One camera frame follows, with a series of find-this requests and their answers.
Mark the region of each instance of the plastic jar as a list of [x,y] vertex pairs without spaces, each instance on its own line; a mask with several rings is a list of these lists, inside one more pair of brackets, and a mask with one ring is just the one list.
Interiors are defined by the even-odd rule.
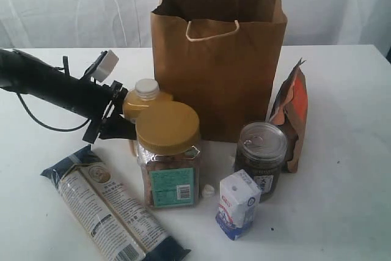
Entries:
[[287,152],[287,138],[275,125],[246,125],[236,150],[235,171],[244,169],[262,190],[260,202],[269,199],[278,182]]
[[123,102],[123,116],[136,123],[141,111],[159,101],[172,101],[172,95],[160,91],[159,84],[154,79],[141,79],[134,89],[128,92]]
[[150,207],[194,205],[199,198],[199,117],[179,102],[160,102],[136,122],[137,160]]

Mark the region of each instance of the yellow bottle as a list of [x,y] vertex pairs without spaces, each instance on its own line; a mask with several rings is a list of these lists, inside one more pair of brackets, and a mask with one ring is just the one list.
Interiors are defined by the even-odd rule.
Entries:
[[123,116],[136,123],[139,114],[152,104],[159,101],[172,101],[171,94],[160,91],[159,84],[154,79],[141,79],[123,102]]

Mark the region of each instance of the white twine handle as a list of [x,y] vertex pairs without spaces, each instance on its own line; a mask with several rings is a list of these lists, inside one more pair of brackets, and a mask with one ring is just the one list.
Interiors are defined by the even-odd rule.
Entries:
[[186,38],[190,42],[200,42],[200,41],[207,41],[207,40],[211,40],[211,39],[217,39],[217,38],[222,38],[222,37],[226,37],[226,36],[235,35],[239,31],[239,29],[240,29],[240,25],[239,25],[239,21],[238,20],[235,20],[235,25],[236,25],[236,29],[234,31],[232,31],[232,32],[223,33],[223,34],[214,35],[214,36],[209,36],[209,37],[204,37],[204,38],[191,38],[189,36],[191,21],[189,21],[188,28],[186,29]]

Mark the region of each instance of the jar label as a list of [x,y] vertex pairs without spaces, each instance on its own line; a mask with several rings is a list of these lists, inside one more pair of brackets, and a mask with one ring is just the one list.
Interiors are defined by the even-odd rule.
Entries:
[[154,206],[194,204],[194,168],[151,171],[150,176]]
[[254,181],[262,190],[262,194],[270,192],[273,183],[273,177],[273,175],[261,175],[254,177]]

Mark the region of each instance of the yellow jar lid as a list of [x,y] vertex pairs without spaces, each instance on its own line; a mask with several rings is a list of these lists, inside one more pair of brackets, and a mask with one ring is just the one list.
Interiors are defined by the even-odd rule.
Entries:
[[155,154],[180,154],[199,141],[199,126],[199,117],[190,106],[174,101],[157,102],[137,118],[137,140]]

